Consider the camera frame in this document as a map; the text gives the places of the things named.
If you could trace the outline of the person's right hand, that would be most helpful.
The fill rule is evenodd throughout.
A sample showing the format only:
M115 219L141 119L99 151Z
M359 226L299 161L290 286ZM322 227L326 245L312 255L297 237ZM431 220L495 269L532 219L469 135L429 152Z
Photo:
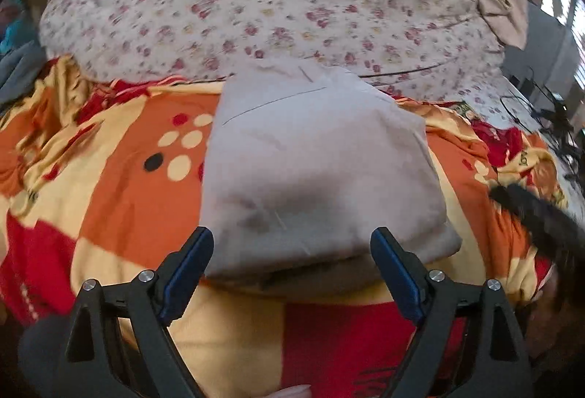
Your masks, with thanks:
M560 367L584 349L584 308L572 304L561 290L554 266L539 289L525 328L525 345L531 359L544 359Z

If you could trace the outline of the person's left hand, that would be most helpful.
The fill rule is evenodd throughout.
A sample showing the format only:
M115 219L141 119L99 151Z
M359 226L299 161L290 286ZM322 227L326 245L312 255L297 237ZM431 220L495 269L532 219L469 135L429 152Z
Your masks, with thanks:
M312 388L309 385L296 385L272 393L266 398L312 398Z

